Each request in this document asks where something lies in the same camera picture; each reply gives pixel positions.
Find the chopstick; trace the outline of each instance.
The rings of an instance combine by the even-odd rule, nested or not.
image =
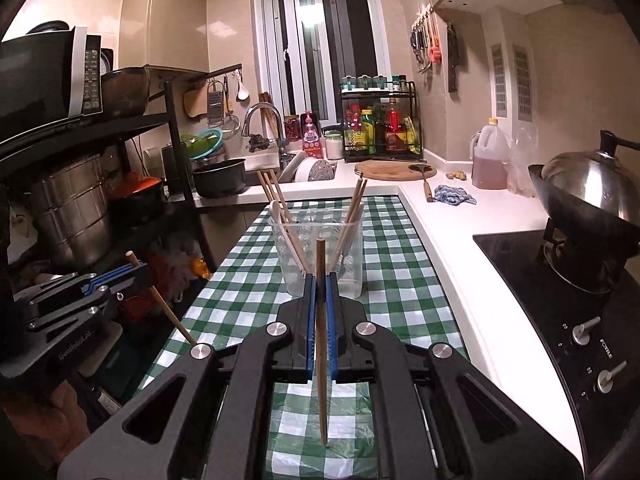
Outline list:
[[[327,272],[333,272],[335,266],[340,259],[340,254],[342,253],[342,249],[344,248],[344,243],[346,241],[348,229],[351,228],[350,224],[355,220],[356,213],[358,208],[360,207],[360,202],[362,201],[362,197],[364,195],[364,190],[367,187],[368,180],[365,178],[362,179],[362,175],[358,179],[356,183],[356,187],[353,190],[353,196],[351,197],[351,205],[349,206],[349,211],[347,212],[347,218],[345,225],[342,226],[340,231],[340,236],[338,237],[338,243],[335,247],[334,257],[331,259],[331,263],[329,263],[327,267]]]
[[[140,261],[138,260],[136,255],[133,253],[133,251],[127,251],[125,256],[127,257],[127,260],[129,260],[129,263],[131,263],[131,265],[133,265],[135,268],[140,266]],[[165,316],[169,318],[169,320],[174,324],[174,326],[178,329],[178,331],[182,334],[182,336],[189,342],[191,346],[196,346],[198,342],[193,338],[193,336],[189,333],[189,331],[184,327],[184,325],[176,317],[176,315],[174,314],[174,311],[171,310],[171,307],[166,304],[166,301],[160,295],[160,293],[155,288],[155,286],[151,285],[149,287],[149,291],[151,291],[151,295],[154,297],[154,300],[156,300],[156,303],[159,304],[160,307],[162,307],[162,310],[164,311]]]
[[[293,250],[295,251],[296,256],[300,260],[300,263],[302,264],[302,270],[304,270],[307,274],[311,274],[312,269],[309,266],[308,261],[306,260],[305,250],[302,248],[302,245],[300,244],[300,240],[296,236],[295,232],[293,232],[290,226],[287,226],[287,224],[293,224],[294,221],[293,221],[293,218],[291,217],[291,214],[289,213],[289,208],[287,208],[287,203],[284,200],[284,195],[282,194],[282,190],[280,189],[280,184],[278,184],[275,172],[271,170],[270,173],[271,175],[266,171],[264,173],[261,171],[258,171],[258,179],[260,180],[262,190],[264,191],[264,194],[267,197],[267,200],[269,200],[270,202],[273,202],[273,201],[279,202],[280,221],[284,224],[284,229],[287,233],[287,236],[289,237],[289,240],[291,241]],[[273,179],[276,193],[273,192],[273,189],[271,187],[270,177]]]
[[[326,395],[326,270],[324,238],[316,240],[316,380],[320,416],[320,439],[328,443],[328,413]]]

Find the transparent plastic bin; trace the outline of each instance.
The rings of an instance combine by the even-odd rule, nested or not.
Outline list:
[[[273,231],[280,268],[292,296],[302,296],[305,285],[305,273],[296,263],[296,256],[286,238],[286,230],[295,234],[313,273],[316,273],[316,240],[326,240],[325,258],[327,267],[334,259],[340,239],[345,229],[345,243],[333,271],[337,273],[338,290],[342,296],[357,298],[362,293],[362,218],[357,222],[346,223],[348,208],[309,209],[292,211],[293,224],[274,222],[269,218]]]

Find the pink dish soap bottle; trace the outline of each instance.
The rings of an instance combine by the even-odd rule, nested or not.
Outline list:
[[[320,136],[311,117],[307,117],[305,120],[305,127],[302,131],[302,149],[305,150],[309,156],[322,158]]]

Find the round wooden cutting board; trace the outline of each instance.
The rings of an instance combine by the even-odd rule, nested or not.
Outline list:
[[[364,160],[356,164],[355,171],[361,171],[364,178],[374,180],[422,180],[420,171],[410,170],[409,166],[414,164],[424,164],[424,162],[401,162],[399,160]],[[430,178],[438,173],[433,166],[430,170],[424,171],[425,178]]]

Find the jar of red chili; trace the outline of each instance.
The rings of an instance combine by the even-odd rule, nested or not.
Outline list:
[[[297,115],[287,115],[284,117],[284,134],[289,140],[302,139],[300,121]]]

